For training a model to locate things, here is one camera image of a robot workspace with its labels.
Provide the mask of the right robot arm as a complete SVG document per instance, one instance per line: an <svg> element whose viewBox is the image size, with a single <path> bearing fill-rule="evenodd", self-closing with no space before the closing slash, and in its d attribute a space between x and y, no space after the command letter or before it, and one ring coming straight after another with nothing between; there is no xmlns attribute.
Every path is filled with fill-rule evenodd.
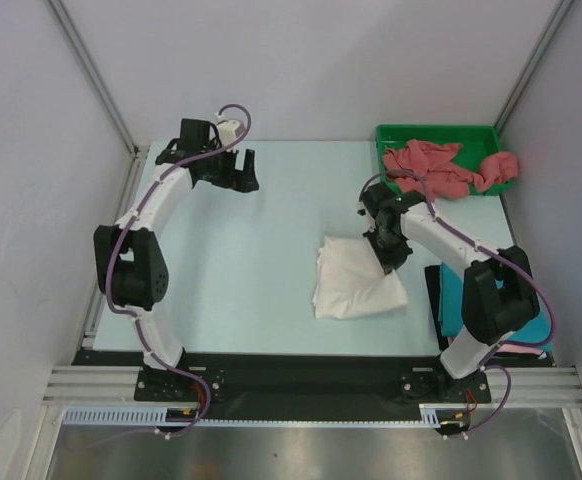
<svg viewBox="0 0 582 480"><path fill-rule="evenodd" d="M396 272L417 243L461 280L462 327L429 369L400 379L404 402L459 402L481 367L541 312L527 254L519 247L485 247L446 221L417 192L399 195L386 184L363 188L359 214L371 221L364 237L384 273Z"/></svg>

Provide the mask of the white t-shirt with robot print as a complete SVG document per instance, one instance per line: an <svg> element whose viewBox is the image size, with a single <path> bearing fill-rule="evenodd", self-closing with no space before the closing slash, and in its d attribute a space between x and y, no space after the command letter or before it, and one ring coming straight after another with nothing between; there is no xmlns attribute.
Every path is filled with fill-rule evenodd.
<svg viewBox="0 0 582 480"><path fill-rule="evenodd" d="M318 249L312 305L317 319L346 320L402 309L408 296L398 275L384 272L366 239L327 236Z"/></svg>

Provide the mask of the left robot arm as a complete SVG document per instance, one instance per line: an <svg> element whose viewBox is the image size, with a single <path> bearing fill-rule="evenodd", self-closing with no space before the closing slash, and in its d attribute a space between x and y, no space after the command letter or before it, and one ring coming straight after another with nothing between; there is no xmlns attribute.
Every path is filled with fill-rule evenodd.
<svg viewBox="0 0 582 480"><path fill-rule="evenodd" d="M141 344L137 401L205 400L200 382L181 368L185 349L158 309L170 281L160 235L199 182L240 193L258 190L254 151L246 150L243 165L236 165L237 145L249 127L223 114L213 122L182 120L178 137L157 155L140 199L114 224L94 232L99 290L109 310L131 322Z"/></svg>

